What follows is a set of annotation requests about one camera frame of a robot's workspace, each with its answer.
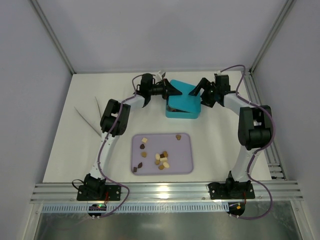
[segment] teal lid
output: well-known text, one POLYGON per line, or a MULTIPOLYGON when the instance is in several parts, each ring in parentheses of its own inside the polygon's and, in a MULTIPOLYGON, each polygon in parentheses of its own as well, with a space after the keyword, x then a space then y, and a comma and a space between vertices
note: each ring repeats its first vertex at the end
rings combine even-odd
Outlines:
POLYGON ((173 109, 199 114, 201 112, 200 92, 197 96, 189 95, 196 86, 174 79, 170 83, 182 92, 182 95, 169 96, 168 106, 173 109))

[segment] gray wall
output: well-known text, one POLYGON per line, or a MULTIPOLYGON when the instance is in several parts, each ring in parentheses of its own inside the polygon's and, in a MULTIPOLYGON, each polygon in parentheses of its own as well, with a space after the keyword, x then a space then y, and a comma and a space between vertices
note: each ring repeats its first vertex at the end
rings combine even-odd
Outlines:
POLYGON ((0 1, 0 235, 20 238, 71 75, 27 0, 0 1))
POLYGON ((76 72, 251 65, 286 0, 38 0, 76 72))
POLYGON ((320 1, 297 1, 255 73, 276 140, 320 229, 320 1))

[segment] wooden block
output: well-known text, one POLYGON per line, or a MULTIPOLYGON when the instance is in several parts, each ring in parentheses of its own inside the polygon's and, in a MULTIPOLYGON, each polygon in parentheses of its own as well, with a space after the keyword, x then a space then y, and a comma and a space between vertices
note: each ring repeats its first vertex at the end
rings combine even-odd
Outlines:
POLYGON ((166 158, 166 157, 160 158, 160 162, 161 162, 161 163, 163 163, 163 162, 168 162, 168 158, 166 158))
POLYGON ((146 144, 148 142, 148 139, 147 138, 142 138, 141 142, 143 142, 144 144, 146 144))
POLYGON ((167 162, 164 162, 164 163, 163 163, 163 166, 164 166, 166 169, 170 168, 170 165, 169 165, 169 163, 167 163, 167 162))

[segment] teal box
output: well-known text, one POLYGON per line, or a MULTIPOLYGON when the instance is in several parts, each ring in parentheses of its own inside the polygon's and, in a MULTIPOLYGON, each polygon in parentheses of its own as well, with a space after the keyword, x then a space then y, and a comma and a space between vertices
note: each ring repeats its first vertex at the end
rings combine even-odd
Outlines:
POLYGON ((182 92, 182 95, 168 97, 165 116, 171 119, 197 119, 201 112, 200 92, 197 96, 189 95, 196 86, 174 79, 170 83, 182 92))

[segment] tabletop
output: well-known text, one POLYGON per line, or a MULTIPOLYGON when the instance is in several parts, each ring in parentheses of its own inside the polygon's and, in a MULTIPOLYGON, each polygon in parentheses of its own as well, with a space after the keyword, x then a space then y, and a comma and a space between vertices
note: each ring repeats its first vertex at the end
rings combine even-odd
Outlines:
MULTIPOLYGON (((74 74, 63 107, 51 154, 43 178, 44 183, 69 183, 83 180, 91 170, 97 156, 101 138, 80 117, 76 109, 95 127, 100 129, 101 112, 109 99, 121 101, 134 92, 131 80, 141 73, 74 74)), ((231 89, 235 90, 241 78, 240 71, 226 71, 231 89)), ((201 78, 214 81, 214 72, 167 72, 166 78, 197 85, 201 78)), ((242 84, 239 93, 248 99, 242 84)), ((175 119, 165 116, 166 101, 152 96, 149 104, 132 111, 125 133, 120 136, 105 174, 117 182, 210 182, 225 181, 236 163, 239 117, 230 109, 216 103, 213 108, 201 106, 197 119, 175 119), (190 135, 193 171, 179 175, 134 175, 131 172, 131 141, 136 134, 187 133, 190 135)), ((271 180, 266 156, 258 157, 252 177, 271 180)))

